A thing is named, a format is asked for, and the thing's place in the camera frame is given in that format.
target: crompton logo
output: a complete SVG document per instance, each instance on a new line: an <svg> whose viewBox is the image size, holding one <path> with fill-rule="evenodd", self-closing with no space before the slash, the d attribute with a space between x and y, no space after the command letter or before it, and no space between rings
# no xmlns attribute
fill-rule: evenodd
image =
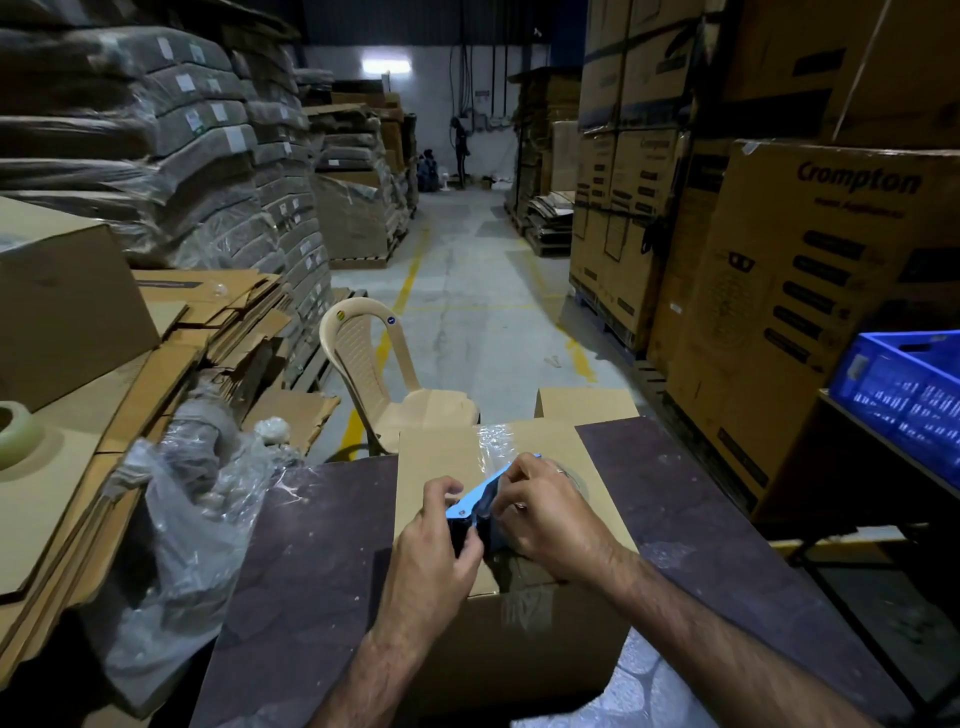
<svg viewBox="0 0 960 728"><path fill-rule="evenodd" d="M819 182L846 187L851 193L858 189L879 189L884 192L899 192L913 195L920 189L924 178L920 175L900 175L896 172L884 172L877 169L842 169L839 167L818 167L812 161L805 161L797 168L797 177L802 182Z"/></svg>

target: hand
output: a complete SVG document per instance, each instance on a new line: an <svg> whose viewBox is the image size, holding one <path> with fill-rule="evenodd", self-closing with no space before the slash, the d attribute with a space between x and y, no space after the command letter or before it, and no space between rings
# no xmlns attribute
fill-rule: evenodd
<svg viewBox="0 0 960 728"><path fill-rule="evenodd" d="M422 661L457 616L483 559L475 528L468 532L460 558L453 553L445 497L463 489L449 476L425 483L423 508L394 544L371 638L408 659Z"/></svg>
<svg viewBox="0 0 960 728"><path fill-rule="evenodd" d="M529 452L500 478L492 511L512 546L557 578L599 588L628 556L557 464Z"/></svg>

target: packing tape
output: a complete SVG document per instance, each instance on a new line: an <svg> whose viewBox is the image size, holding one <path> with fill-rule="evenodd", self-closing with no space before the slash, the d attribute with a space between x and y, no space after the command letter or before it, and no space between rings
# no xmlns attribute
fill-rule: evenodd
<svg viewBox="0 0 960 728"><path fill-rule="evenodd" d="M16 465L43 440L43 424L18 401L0 401L0 470Z"/></svg>

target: beige plastic chair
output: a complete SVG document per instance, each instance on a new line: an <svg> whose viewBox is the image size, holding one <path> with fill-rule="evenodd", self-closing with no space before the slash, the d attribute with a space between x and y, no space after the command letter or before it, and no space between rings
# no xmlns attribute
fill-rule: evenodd
<svg viewBox="0 0 960 728"><path fill-rule="evenodd" d="M403 374L407 396L402 402L390 399L383 376L376 366L371 341L370 317L376 316L387 328L396 362ZM380 301L352 298L340 301L320 321L320 343L340 376L367 430L372 453L396 453L404 427L476 425L480 411L465 393L423 389L414 372L403 326L393 311Z"/></svg>

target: person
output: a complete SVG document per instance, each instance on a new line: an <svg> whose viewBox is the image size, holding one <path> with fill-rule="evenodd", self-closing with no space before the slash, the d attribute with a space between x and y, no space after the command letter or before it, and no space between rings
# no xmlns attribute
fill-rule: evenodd
<svg viewBox="0 0 960 728"><path fill-rule="evenodd" d="M457 153L457 177L460 178L460 188L466 189L467 169L465 162L467 157L470 156L470 151L467 148L467 130L464 129L464 125L460 123L460 119L456 116L450 118L450 128L457 134L456 142L453 145L454 151Z"/></svg>
<svg viewBox="0 0 960 728"><path fill-rule="evenodd" d="M423 486L423 507L400 534L380 609L310 728L381 728L431 645L467 598L483 558L471 529L457 558L445 518L451 477ZM877 726L831 688L715 615L619 544L549 460L521 454L492 510L514 548L555 577L603 595L683 677L723 726Z"/></svg>

